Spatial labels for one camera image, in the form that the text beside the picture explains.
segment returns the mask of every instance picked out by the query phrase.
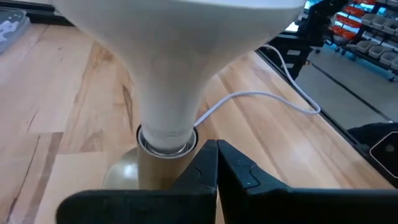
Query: black device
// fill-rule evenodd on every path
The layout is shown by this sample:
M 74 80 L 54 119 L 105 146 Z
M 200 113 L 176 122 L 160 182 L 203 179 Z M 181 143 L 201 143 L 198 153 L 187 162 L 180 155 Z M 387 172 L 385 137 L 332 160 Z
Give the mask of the black device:
M 58 224 L 392 222 L 397 190 L 289 187 L 224 140 L 208 140 L 170 190 L 89 190 L 66 198 Z

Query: white lamp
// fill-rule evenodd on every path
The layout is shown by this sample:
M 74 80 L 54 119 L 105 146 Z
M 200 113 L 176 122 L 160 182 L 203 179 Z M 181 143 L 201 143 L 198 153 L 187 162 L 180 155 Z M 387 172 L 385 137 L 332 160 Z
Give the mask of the white lamp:
M 146 156 L 168 162 L 195 147 L 193 124 L 211 76 L 282 32 L 305 4 L 305 0 L 53 2 L 70 22 L 124 62 L 139 100 L 140 148 Z

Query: wood grain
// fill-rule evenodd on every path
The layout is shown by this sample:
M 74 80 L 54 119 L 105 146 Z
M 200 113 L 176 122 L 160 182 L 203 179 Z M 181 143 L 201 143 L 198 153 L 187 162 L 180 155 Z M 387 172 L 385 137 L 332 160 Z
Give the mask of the wood grain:
M 99 189 L 109 167 L 136 145 L 138 104 L 119 60 L 76 28 L 33 25 L 26 35 L 0 56 L 7 71 L 0 74 L 0 221 L 55 223 L 65 197 Z M 211 79 L 198 116 L 241 90 L 309 108 L 251 52 Z M 225 139 L 294 187 L 392 188 L 321 116 L 271 98 L 230 100 L 197 130 L 198 147 Z M 220 207 L 217 214 L 222 223 Z
M 32 223 L 61 138 L 61 133 L 27 133 L 2 152 L 0 222 Z

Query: gold cylinder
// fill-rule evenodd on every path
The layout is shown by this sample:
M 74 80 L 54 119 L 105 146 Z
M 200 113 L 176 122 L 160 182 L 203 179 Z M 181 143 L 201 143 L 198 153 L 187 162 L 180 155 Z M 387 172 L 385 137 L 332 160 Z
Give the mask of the gold cylinder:
M 176 153 L 164 155 L 147 146 L 141 129 L 137 130 L 138 184 L 140 190 L 168 190 L 195 156 L 196 130 L 189 142 Z

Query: plastic tray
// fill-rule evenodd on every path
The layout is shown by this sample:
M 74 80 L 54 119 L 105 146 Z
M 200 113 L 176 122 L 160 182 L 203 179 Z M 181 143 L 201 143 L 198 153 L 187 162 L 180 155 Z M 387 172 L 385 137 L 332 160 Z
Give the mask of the plastic tray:
M 381 46 L 381 45 L 372 46 L 369 49 L 369 56 L 379 59 L 381 57 L 381 55 L 386 52 L 392 52 L 392 49 L 389 47 Z
M 391 68 L 398 70 L 398 58 L 395 58 L 392 62 L 391 62 Z
M 388 20 L 383 27 L 383 31 L 394 35 L 398 31 L 398 21 Z
M 367 53 L 369 49 L 373 46 L 377 45 L 377 42 L 371 40 L 362 40 L 356 44 L 356 50 Z
M 376 29 L 381 30 L 384 25 L 386 25 L 387 22 L 387 18 L 382 17 L 382 16 L 376 16 L 373 20 L 372 20 L 372 26 Z
M 387 0 L 387 5 L 398 6 L 398 0 Z
M 397 58 L 397 54 L 394 52 L 387 52 L 384 53 L 381 57 L 380 57 L 380 62 L 383 63 L 384 65 L 390 66 L 391 62 Z
M 371 13 L 365 14 L 365 15 L 362 17 L 362 24 L 367 25 L 367 26 L 370 26 L 370 25 L 372 24 L 372 21 L 373 21 L 373 19 L 374 19 L 375 17 L 376 17 L 375 14 L 371 14 Z

